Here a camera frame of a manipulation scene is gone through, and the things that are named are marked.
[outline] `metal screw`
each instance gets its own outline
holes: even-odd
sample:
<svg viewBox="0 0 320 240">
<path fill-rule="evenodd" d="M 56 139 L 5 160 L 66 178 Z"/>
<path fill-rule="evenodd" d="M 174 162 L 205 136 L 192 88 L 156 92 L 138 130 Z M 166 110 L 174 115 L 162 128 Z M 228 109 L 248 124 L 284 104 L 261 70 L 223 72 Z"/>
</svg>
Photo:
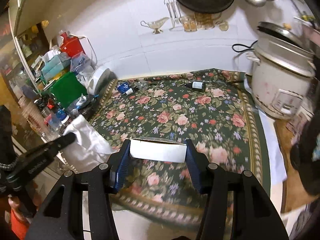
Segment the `metal screw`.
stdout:
<svg viewBox="0 0 320 240">
<path fill-rule="evenodd" d="M 249 171 L 249 170 L 245 170 L 243 174 L 244 174 L 245 176 L 247 176 L 247 177 L 251 177 L 251 176 L 252 176 L 252 172 Z"/>
<path fill-rule="evenodd" d="M 100 169 L 100 170 L 105 170 L 106 168 L 108 168 L 108 164 L 106 164 L 106 163 L 101 163 L 101 164 L 99 165 L 99 169 Z"/>
<path fill-rule="evenodd" d="M 71 171 L 71 170 L 68 170 L 68 171 L 66 171 L 65 173 L 63 173 L 63 175 L 64 175 L 65 177 L 70 177 L 70 176 L 72 175 L 72 171 Z"/>
<path fill-rule="evenodd" d="M 215 169 L 218 168 L 218 165 L 215 164 L 215 163 L 209 163 L 209 164 L 208 164 L 208 167 L 209 167 L 209 169 L 211 169 L 211 170 L 215 170 Z"/>
</svg>

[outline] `floral tablecloth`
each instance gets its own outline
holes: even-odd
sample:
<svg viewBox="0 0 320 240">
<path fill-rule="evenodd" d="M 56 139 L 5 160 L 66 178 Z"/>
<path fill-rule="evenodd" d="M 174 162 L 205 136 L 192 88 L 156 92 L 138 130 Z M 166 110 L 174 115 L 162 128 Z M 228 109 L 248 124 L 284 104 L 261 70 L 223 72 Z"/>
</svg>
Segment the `floral tablecloth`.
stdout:
<svg viewBox="0 0 320 240">
<path fill-rule="evenodd" d="M 258 111 L 243 84 L 234 83 L 243 78 L 244 73 L 217 69 L 146 78 L 149 89 L 128 97 L 115 90 L 122 81 L 113 80 L 90 122 L 116 149 L 126 138 L 190 138 L 198 152 L 226 170 L 251 170 L 269 193 L 268 151 Z M 193 80 L 205 81 L 205 92 L 184 86 Z M 133 159 L 124 188 L 112 199 L 153 220 L 196 230 L 207 196 L 193 188 L 185 163 Z M 229 194 L 228 231 L 232 208 Z"/>
</svg>

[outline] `wooden board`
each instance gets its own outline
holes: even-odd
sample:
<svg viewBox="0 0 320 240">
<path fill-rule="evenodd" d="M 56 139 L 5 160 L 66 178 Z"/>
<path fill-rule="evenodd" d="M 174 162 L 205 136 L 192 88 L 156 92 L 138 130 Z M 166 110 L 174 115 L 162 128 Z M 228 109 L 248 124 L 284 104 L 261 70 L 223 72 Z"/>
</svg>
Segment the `wooden board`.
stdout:
<svg viewBox="0 0 320 240">
<path fill-rule="evenodd" d="M 299 173 L 291 165 L 290 149 L 293 134 L 286 128 L 287 122 L 288 121 L 286 120 L 276 120 L 274 124 L 288 177 L 284 182 L 283 187 L 284 192 L 281 213 L 286 213 L 299 208 L 300 206 L 310 203 L 317 198 L 317 196 L 311 196 L 305 191 L 301 183 Z"/>
</svg>

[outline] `red plastic container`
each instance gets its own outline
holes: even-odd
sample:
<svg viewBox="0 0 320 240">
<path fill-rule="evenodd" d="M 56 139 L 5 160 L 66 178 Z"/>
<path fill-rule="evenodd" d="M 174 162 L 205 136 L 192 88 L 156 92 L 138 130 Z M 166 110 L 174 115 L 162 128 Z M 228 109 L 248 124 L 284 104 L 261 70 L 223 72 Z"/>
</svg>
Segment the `red plastic container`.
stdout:
<svg viewBox="0 0 320 240">
<path fill-rule="evenodd" d="M 73 57 L 80 52 L 85 54 L 78 37 L 69 37 L 66 32 L 60 33 L 60 36 L 63 40 L 59 47 L 61 52 L 66 52 L 70 57 Z"/>
</svg>

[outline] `white wall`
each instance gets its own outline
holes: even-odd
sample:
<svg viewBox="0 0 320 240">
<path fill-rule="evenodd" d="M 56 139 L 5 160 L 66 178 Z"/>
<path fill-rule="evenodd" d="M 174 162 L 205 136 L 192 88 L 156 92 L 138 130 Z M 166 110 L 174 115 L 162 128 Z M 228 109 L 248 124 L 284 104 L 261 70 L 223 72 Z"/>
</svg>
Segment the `white wall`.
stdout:
<svg viewBox="0 0 320 240">
<path fill-rule="evenodd" d="M 310 10 L 295 0 L 301 11 Z M 279 25 L 294 25 L 297 16 L 290 0 L 268 2 L 255 8 L 244 0 L 235 0 L 221 19 L 229 22 L 229 30 L 186 33 L 181 25 L 172 31 L 170 20 L 161 34 L 140 26 L 140 21 L 155 21 L 169 17 L 163 0 L 54 0 L 44 12 L 50 21 L 44 30 L 54 38 L 59 30 L 86 35 L 97 56 L 98 65 L 108 64 L 119 78 L 151 76 L 206 68 L 247 71 L 251 63 L 245 55 L 237 57 L 234 43 L 250 45 L 257 39 L 256 26 L 260 21 Z M 90 55 L 86 40 L 81 40 Z"/>
</svg>

